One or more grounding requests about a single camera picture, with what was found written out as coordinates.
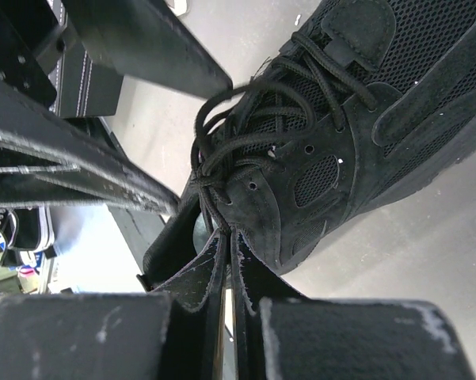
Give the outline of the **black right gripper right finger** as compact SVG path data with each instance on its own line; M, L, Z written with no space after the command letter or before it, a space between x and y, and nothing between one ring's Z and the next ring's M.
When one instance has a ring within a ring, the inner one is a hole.
M240 379L472 379L451 322L411 299L311 299L230 236Z

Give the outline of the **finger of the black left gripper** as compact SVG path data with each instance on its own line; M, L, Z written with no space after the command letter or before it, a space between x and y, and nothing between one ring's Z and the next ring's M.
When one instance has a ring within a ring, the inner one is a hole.
M124 204L173 215L178 198L124 156L0 81L0 207Z
M65 1L63 5L96 64L204 99L233 86L164 1Z

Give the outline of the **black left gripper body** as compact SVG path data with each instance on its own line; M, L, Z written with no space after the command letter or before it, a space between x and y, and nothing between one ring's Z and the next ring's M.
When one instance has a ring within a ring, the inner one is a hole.
M61 1L0 1L0 80L34 101L56 106L63 56L76 42Z

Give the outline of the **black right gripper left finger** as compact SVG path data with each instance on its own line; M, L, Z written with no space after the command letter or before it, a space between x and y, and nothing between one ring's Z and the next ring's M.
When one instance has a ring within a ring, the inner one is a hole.
M0 298L0 379L219 379L229 241L144 294Z

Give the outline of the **black shoe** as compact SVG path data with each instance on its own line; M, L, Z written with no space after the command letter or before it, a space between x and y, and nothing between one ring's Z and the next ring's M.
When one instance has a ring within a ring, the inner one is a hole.
M215 230L278 275L346 222L476 150L476 1L324 1L249 84L199 111L178 212L143 258L155 288Z

